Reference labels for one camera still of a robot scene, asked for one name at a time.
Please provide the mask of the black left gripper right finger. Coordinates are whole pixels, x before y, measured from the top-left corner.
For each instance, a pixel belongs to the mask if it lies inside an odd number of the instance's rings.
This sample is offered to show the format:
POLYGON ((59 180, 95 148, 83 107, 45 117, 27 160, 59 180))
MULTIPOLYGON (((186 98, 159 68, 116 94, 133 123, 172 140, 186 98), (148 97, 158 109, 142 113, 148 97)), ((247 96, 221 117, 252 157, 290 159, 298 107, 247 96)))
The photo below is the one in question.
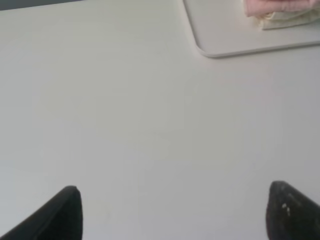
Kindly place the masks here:
POLYGON ((318 240, 320 205, 285 181, 273 181, 265 214, 270 240, 318 240))

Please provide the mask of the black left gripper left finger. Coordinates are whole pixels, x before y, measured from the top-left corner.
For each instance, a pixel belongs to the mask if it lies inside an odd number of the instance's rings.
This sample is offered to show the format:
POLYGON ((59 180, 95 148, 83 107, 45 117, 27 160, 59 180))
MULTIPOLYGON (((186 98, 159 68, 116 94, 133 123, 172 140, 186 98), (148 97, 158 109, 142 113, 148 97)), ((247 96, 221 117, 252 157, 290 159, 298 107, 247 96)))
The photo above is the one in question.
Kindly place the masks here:
POLYGON ((83 206, 76 186, 66 186, 2 240, 81 240, 83 206))

